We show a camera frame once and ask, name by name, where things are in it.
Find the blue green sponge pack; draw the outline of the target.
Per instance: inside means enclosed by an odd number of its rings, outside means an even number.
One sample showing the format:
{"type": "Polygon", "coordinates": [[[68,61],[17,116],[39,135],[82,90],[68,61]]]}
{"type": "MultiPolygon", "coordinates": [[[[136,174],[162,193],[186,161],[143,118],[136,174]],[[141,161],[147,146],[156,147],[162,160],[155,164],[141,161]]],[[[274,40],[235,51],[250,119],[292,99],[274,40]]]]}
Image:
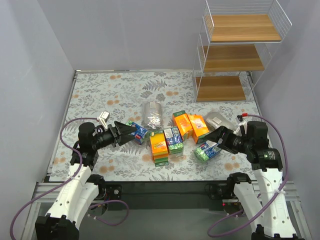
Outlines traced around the blue green sponge pack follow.
{"type": "Polygon", "coordinates": [[[206,141],[194,150],[196,158],[202,162],[207,162],[213,159],[221,152],[221,148],[213,141],[206,141]]]}
{"type": "Polygon", "coordinates": [[[184,152],[184,144],[178,127],[171,127],[163,130],[166,145],[170,155],[182,155],[184,152]]]}
{"type": "Polygon", "coordinates": [[[142,145],[148,136],[148,130],[133,121],[128,121],[126,125],[136,128],[136,131],[132,132],[131,135],[134,136],[139,145],[142,145]]]}

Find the orange Sponge Daddy box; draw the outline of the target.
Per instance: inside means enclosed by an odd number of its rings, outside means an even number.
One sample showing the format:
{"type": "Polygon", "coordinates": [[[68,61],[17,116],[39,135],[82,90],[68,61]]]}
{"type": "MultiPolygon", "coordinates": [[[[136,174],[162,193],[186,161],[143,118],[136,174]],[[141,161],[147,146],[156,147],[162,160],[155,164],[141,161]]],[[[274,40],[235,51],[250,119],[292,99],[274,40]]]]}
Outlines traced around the orange Sponge Daddy box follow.
{"type": "Polygon", "coordinates": [[[156,167],[162,167],[169,163],[169,151],[165,134],[162,130],[149,133],[151,155],[156,167]]]}

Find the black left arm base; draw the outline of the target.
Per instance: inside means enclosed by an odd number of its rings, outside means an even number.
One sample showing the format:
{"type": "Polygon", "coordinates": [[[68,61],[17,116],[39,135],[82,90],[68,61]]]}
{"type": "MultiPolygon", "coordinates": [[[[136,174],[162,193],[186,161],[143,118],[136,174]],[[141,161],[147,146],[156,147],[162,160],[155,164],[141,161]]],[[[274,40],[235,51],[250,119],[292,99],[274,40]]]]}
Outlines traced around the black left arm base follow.
{"type": "Polygon", "coordinates": [[[122,197],[122,190],[123,188],[120,184],[99,184],[98,196],[95,198],[95,200],[120,200],[122,197]]]}

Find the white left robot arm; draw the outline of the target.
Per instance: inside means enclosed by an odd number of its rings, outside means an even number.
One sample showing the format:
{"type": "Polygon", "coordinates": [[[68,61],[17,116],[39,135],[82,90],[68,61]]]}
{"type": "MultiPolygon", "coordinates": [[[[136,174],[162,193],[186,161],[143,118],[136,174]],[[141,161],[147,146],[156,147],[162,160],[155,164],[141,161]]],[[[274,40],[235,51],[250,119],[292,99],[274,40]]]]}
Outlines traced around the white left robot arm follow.
{"type": "Polygon", "coordinates": [[[35,222],[39,240],[77,240],[80,225],[93,201],[104,200],[107,195],[104,177],[93,174],[98,150],[109,145],[122,146],[132,140],[137,129],[115,121],[114,125],[100,125],[88,121],[78,128],[78,140],[72,150],[67,180],[59,187],[59,194],[44,216],[35,222]]]}

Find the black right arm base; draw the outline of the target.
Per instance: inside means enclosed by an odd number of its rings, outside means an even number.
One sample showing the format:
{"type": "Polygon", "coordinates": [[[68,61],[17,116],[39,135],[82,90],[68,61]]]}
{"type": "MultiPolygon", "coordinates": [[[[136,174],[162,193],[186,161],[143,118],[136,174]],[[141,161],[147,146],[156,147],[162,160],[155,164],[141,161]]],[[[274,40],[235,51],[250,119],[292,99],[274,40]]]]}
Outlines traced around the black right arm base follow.
{"type": "Polygon", "coordinates": [[[226,183],[207,183],[204,186],[204,192],[210,200],[228,200],[233,198],[226,183]]]}

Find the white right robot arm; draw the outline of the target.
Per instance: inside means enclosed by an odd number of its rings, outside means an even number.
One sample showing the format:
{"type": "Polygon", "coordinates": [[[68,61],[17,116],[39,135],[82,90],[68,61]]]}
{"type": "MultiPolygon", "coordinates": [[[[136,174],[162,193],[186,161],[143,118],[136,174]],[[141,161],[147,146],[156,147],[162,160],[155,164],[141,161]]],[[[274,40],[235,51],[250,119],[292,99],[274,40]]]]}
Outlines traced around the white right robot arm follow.
{"type": "Polygon", "coordinates": [[[232,154],[244,154],[251,163],[259,187],[256,195],[250,177],[241,172],[227,178],[227,192],[235,196],[248,218],[240,227],[215,237],[231,235],[247,226],[253,240],[297,240],[299,237],[289,216],[284,187],[288,179],[283,175],[281,154],[269,146],[268,126],[265,122],[249,121],[240,127],[241,135],[220,126],[205,138],[232,154]]]}

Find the silver steel wool pack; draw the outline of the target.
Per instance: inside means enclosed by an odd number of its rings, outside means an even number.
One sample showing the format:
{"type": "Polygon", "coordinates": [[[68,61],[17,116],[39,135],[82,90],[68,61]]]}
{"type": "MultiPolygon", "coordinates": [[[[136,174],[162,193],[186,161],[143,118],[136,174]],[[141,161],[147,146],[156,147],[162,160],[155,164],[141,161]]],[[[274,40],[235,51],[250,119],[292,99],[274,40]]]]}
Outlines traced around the silver steel wool pack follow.
{"type": "Polygon", "coordinates": [[[156,101],[149,101],[144,104],[143,122],[148,129],[160,129],[163,124],[162,106],[156,101]]]}
{"type": "Polygon", "coordinates": [[[216,130],[217,128],[223,126],[230,130],[235,131],[235,125],[226,119],[223,115],[216,111],[210,111],[204,116],[204,121],[209,130],[216,130]]]}

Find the floral patterned table mat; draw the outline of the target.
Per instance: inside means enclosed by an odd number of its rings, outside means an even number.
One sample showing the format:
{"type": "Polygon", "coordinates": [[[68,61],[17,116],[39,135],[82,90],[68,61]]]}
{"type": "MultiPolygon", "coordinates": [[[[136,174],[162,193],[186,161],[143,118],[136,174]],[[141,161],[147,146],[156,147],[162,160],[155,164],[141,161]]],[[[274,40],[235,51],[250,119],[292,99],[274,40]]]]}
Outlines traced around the floral patterned table mat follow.
{"type": "MultiPolygon", "coordinates": [[[[162,107],[163,127],[174,125],[172,115],[178,111],[205,116],[218,112],[232,123],[237,115],[259,114],[246,73],[240,74],[244,101],[196,102],[190,71],[81,73],[70,95],[63,140],[55,148],[48,169],[51,182],[62,182],[68,176],[72,156],[70,146],[78,139],[78,128],[85,117],[110,114],[109,123],[128,121],[143,125],[144,105],[158,102],[162,107]]],[[[166,166],[156,167],[149,142],[131,141],[123,146],[101,149],[93,172],[107,181],[218,181],[229,174],[242,172],[254,178],[251,164],[243,154],[222,151],[207,162],[194,155],[195,142],[189,138],[182,155],[172,156],[166,166]]]]}

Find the aluminium frame rail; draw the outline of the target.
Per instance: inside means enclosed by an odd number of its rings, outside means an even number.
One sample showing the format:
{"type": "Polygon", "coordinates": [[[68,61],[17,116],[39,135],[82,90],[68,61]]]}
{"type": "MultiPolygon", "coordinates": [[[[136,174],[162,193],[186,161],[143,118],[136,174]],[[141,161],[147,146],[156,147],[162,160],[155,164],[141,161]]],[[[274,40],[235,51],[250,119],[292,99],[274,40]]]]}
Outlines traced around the aluminium frame rail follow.
{"type": "MultiPolygon", "coordinates": [[[[45,182],[37,183],[32,198],[36,198],[41,194],[53,189],[54,187],[60,185],[62,182],[45,182]]],[[[39,198],[34,201],[29,208],[27,220],[22,232],[21,240],[36,240],[36,230],[35,223],[38,216],[44,216],[49,208],[52,206],[56,200],[60,189],[56,189],[53,192],[39,198]]]]}

